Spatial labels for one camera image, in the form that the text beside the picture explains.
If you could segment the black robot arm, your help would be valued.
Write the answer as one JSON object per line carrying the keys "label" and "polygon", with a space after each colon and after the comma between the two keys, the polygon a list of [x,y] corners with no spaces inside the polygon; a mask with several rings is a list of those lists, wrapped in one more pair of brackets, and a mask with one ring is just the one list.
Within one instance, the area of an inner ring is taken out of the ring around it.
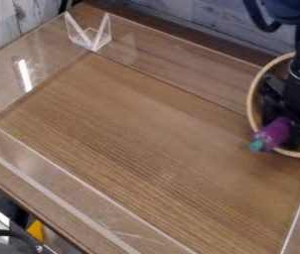
{"label": "black robot arm", "polygon": [[295,50],[295,56],[288,62],[287,78],[280,79],[268,73],[260,89],[263,124],[268,125],[279,117],[290,119],[290,137],[282,145],[291,150],[300,147],[300,25],[296,28]]}

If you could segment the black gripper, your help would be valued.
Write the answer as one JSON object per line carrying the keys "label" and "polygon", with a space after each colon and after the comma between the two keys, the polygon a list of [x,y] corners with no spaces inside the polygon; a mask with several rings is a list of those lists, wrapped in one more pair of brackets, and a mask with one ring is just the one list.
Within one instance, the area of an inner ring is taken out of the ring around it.
{"label": "black gripper", "polygon": [[300,78],[291,75],[287,79],[280,79],[270,73],[263,79],[264,85],[260,88],[263,125],[267,126],[279,116],[295,121],[291,124],[290,138],[283,146],[296,150],[300,147]]}

